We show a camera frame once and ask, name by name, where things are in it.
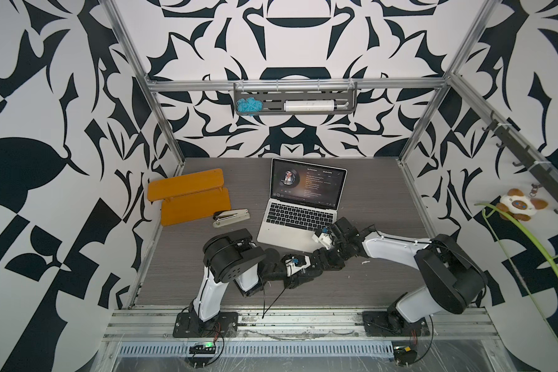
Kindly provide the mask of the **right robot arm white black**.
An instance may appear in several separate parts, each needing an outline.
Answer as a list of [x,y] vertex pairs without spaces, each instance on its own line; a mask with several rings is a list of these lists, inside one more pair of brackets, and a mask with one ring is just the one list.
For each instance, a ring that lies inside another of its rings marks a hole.
[[314,258],[324,271],[345,267],[352,257],[389,260],[417,269],[424,285],[403,294],[388,310],[393,327],[415,323],[434,313],[459,315],[485,296],[488,279],[482,269],[446,234],[414,240],[385,234],[369,226],[361,231],[341,218],[317,229],[313,241],[322,245]]

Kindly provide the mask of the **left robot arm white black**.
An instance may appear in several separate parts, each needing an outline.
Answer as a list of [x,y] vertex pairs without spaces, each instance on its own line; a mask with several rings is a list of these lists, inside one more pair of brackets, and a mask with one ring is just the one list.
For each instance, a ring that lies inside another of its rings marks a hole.
[[325,268],[319,254],[285,254],[258,246],[247,229],[212,237],[203,247],[204,274],[198,294],[189,306],[200,324],[214,322],[221,312],[226,289],[235,282],[244,297],[264,290],[266,283],[281,281],[297,288],[319,277]]

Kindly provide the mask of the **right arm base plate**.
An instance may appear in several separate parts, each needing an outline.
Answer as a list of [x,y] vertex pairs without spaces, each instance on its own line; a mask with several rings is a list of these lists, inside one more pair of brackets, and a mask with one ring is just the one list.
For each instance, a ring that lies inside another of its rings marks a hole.
[[408,322],[396,312],[364,311],[362,312],[362,324],[366,336],[369,337],[430,335],[430,327],[425,319]]

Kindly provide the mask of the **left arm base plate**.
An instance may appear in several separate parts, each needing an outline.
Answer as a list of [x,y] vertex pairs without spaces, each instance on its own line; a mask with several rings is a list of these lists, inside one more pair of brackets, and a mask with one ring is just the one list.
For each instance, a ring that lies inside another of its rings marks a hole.
[[206,338],[214,336],[233,337],[237,332],[239,314],[237,312],[220,312],[206,322],[194,311],[178,314],[173,329],[173,338]]

